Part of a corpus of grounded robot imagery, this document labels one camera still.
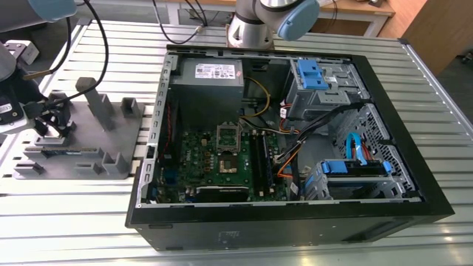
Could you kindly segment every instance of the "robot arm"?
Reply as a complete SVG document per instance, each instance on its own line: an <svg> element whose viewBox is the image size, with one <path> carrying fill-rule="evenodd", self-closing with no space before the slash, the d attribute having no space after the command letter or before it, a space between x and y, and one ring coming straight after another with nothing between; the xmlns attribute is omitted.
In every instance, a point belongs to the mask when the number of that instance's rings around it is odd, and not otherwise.
<svg viewBox="0 0 473 266"><path fill-rule="evenodd" d="M75 15L73 0L3 0L0 4L0 32L7 32L44 22L56 22ZM49 119L51 114L31 115L25 111L28 103L45 102L48 98L39 91L4 45L0 43L0 133L13 134L33 128L40 135L48 131L39 119Z"/></svg>
<svg viewBox="0 0 473 266"><path fill-rule="evenodd" d="M233 47L269 49L273 32L284 40L297 40L310 30L317 17L317 0L238 0L228 29Z"/></svg>

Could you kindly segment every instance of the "orange wire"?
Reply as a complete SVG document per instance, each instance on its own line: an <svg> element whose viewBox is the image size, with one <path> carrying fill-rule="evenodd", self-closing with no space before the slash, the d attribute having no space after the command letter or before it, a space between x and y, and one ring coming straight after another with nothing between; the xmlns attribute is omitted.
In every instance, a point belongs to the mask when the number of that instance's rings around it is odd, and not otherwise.
<svg viewBox="0 0 473 266"><path fill-rule="evenodd" d="M366 158L369 158L370 160L373 160L374 158L373 158L373 156L372 156L372 154L370 154L370 152L369 152L369 150L368 150L365 144L362 144L361 146L362 146L362 149L364 149L364 151L365 151L365 153L366 153Z"/></svg>
<svg viewBox="0 0 473 266"><path fill-rule="evenodd" d="M281 169L278 170L278 175L277 175L278 177L280 177L280 176L281 176L281 177L292 177L292 176L289 176L289 175L281 174L281 172L282 172L284 169L286 168L289 162L292 161L292 159L294 158L294 156L296 156L296 154L298 153L300 150L301 150L301 147L296 150L296 152L290 155L288 161L284 163Z"/></svg>
<svg viewBox="0 0 473 266"><path fill-rule="evenodd" d="M284 129L284 127L282 127L284 121L285 121L285 118L282 118L282 119L281 119L281 122L280 122L280 131L284 132L284 133L289 133L290 130Z"/></svg>

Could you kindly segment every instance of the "floor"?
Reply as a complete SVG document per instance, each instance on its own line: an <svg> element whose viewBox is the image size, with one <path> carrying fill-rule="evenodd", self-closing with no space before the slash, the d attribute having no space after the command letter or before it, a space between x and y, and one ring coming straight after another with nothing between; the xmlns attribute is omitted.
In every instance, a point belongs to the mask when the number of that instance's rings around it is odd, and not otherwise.
<svg viewBox="0 0 473 266"><path fill-rule="evenodd" d="M103 20L156 22L154 11L149 7L124 7L103 4L93 4L93 7ZM158 8L158 14L162 23L168 23L166 10L164 8ZM210 26L225 25L229 21L228 12L208 11L205 14L208 21L212 21ZM87 6L79 7L77 14L72 17L73 25L81 17L92 18ZM200 24L198 20L190 19L190 15L185 11L181 11L180 20L182 24ZM28 67L28 71L44 70L51 66L65 42L65 21L48 24L47 27L32 32L19 30L9 34L0 34L0 41L4 42L8 39L35 40L36 46L41 51L41 57ZM437 78L466 117L473 121L473 62L462 64L461 59L457 58Z"/></svg>

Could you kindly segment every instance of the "gray 3d printed holder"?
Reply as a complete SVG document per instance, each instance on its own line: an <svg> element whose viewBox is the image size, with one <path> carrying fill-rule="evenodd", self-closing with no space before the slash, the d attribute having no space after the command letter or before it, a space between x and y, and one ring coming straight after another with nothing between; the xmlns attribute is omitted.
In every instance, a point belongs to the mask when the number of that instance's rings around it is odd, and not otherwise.
<svg viewBox="0 0 473 266"><path fill-rule="evenodd" d="M84 91L95 82L92 78L80 78L77 91ZM128 177L144 104L134 98L111 103L107 95L96 90L85 93L85 98L85 103L69 104L69 135L36 136L35 146L24 150L29 160L17 163L16 179L119 180Z"/></svg>

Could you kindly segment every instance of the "slotted aluminum surface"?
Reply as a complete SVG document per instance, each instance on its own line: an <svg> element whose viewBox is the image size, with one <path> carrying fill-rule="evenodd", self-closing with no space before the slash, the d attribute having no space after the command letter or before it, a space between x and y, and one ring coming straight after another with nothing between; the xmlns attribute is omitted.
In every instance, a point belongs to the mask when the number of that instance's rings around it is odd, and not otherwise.
<svg viewBox="0 0 473 266"><path fill-rule="evenodd" d="M152 103L168 44L156 24L104 22L111 44L109 72L99 91L111 101L136 97L148 104L136 158L142 157ZM184 40L192 26L166 26ZM72 53L41 89L71 95L80 76L99 77L104 60L99 27L77 26ZM189 44L225 45L225 30L208 28ZM0 152L0 264L140 263L140 265L461 265L473 262L473 142L470 124L408 46L396 40L308 34L277 49L360 54L369 62L421 149L456 214L368 244L157 253L125 228L132 178L122 181L19 181L8 177L23 157L9 137Z"/></svg>

